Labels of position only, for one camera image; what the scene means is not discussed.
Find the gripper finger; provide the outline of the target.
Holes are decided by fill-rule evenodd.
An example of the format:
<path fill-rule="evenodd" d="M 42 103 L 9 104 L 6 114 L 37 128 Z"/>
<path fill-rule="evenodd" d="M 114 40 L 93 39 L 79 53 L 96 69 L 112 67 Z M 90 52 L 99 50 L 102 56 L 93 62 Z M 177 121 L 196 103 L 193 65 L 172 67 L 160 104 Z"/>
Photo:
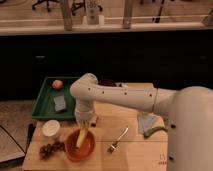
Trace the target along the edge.
<path fill-rule="evenodd" d="M 79 126 L 79 129 L 83 129 L 83 123 L 82 122 L 78 122 L 78 126 Z"/>
<path fill-rule="evenodd" d="M 91 126 L 90 122 L 89 122 L 89 121 L 85 121 L 85 127 L 86 127 L 87 129 L 89 129 L 90 126 Z"/>

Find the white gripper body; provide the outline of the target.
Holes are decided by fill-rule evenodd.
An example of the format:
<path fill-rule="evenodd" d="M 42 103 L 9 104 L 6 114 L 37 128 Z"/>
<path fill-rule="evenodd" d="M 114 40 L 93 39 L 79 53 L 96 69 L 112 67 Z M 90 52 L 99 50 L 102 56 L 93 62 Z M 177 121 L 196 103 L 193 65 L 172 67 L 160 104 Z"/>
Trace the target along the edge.
<path fill-rule="evenodd" d="M 77 100 L 75 105 L 75 117 L 79 123 L 89 122 L 95 115 L 92 101 Z"/>

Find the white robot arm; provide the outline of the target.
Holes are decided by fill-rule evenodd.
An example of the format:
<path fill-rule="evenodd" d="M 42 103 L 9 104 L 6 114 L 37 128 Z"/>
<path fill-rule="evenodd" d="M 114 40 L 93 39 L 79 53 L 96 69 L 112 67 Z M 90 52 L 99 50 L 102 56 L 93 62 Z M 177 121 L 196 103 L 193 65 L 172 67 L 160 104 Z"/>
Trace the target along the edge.
<path fill-rule="evenodd" d="M 213 90 L 101 86 L 86 73 L 70 86 L 79 123 L 94 114 L 95 101 L 153 113 L 167 119 L 167 171 L 213 171 Z"/>

